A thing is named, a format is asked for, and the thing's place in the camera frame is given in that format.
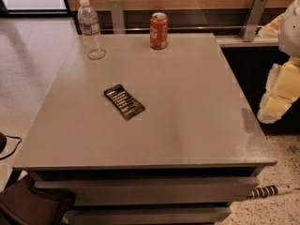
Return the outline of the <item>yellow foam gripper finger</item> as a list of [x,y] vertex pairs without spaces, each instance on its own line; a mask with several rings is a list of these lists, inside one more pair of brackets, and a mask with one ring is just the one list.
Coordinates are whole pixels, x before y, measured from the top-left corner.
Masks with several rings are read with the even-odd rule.
[[273,124],[291,108],[292,104],[266,95],[262,96],[257,118],[264,124]]
[[290,103],[300,98],[300,60],[289,61],[281,67],[271,95]]

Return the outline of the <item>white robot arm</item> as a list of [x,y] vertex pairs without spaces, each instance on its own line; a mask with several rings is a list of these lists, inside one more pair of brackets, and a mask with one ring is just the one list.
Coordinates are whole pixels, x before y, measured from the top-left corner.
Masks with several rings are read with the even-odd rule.
[[270,69],[257,118],[273,124],[300,98],[300,0],[259,31],[262,38],[277,38],[278,48],[290,56],[283,65]]

